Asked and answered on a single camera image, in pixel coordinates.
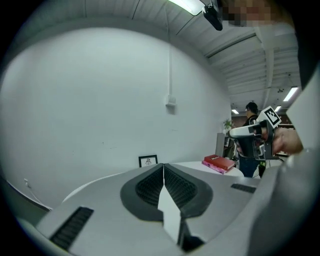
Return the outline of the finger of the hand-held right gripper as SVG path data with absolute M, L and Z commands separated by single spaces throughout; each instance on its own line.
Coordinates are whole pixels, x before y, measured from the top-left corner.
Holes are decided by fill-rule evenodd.
M 237 150 L 242 157 L 254 157 L 254 129 L 251 126 L 233 128 L 229 137 L 235 142 Z

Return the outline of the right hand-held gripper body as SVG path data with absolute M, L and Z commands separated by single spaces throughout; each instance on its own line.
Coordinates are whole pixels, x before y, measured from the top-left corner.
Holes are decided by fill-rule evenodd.
M 274 109 L 269 106 L 262 110 L 253 125 L 254 157 L 257 160 L 275 160 L 273 140 L 275 129 L 281 123 L 281 119 Z

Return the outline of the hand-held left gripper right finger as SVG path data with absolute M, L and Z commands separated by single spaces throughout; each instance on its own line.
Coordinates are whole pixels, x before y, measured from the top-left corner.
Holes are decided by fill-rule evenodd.
M 215 174 L 178 164 L 163 166 L 163 228 L 178 242 L 182 233 L 208 243 L 244 209 L 259 180 Z

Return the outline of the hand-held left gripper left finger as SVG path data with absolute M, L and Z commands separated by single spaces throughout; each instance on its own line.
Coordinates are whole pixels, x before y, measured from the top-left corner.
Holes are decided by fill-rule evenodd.
M 50 211 L 37 230 L 74 256 L 179 256 L 158 209 L 163 165 L 96 180 Z

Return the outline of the person's right hand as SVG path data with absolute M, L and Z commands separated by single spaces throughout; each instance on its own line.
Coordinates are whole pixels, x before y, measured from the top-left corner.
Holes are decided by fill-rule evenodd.
M 277 128 L 272 142 L 273 153 L 285 152 L 286 154 L 298 154 L 304 147 L 301 139 L 294 129 Z

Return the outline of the pink book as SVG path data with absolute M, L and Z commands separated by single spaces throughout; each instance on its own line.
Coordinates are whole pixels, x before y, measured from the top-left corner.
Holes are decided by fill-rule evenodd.
M 211 163 L 209 163 L 209 162 L 206 162 L 206 161 L 204 161 L 204 160 L 202 160 L 201 163 L 202 163 L 204 166 L 206 166 L 206 167 L 208 167 L 208 168 L 210 168 L 210 169 L 212 169 L 212 170 L 214 170 L 214 171 L 216 171 L 216 172 L 218 172 L 218 173 L 220 173 L 220 174 L 222 174 L 222 175 L 230 172 L 230 171 L 233 169 L 233 167 L 232 167 L 232 168 L 230 168 L 230 169 L 228 169 L 228 170 L 225 170 L 225 169 L 222 169 L 222 168 L 220 168 L 220 167 L 217 167 L 217 166 L 215 166 L 215 165 L 213 165 L 213 164 L 211 164 Z

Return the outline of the person's black top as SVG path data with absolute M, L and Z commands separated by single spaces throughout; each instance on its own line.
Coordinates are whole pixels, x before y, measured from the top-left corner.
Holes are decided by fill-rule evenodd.
M 298 43 L 300 83 L 304 89 L 320 62 L 320 0 L 296 0 L 292 19 Z

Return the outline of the black picture frame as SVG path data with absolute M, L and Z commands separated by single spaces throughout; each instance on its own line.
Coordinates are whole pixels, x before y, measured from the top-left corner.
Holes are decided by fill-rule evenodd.
M 146 167 L 158 164 L 158 157 L 156 154 L 154 155 L 144 155 L 138 157 L 139 167 Z

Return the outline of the white wall junction box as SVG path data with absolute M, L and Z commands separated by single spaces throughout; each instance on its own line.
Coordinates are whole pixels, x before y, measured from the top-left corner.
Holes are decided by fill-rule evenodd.
M 168 94 L 165 97 L 165 106 L 168 108 L 174 108 L 177 105 L 177 100 L 174 96 Z

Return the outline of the white wall conduit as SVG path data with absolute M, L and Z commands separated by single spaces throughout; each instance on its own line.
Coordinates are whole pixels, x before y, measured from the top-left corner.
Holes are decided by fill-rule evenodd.
M 167 43 L 168 43 L 168 95 L 172 95 L 172 44 L 170 30 L 167 30 Z

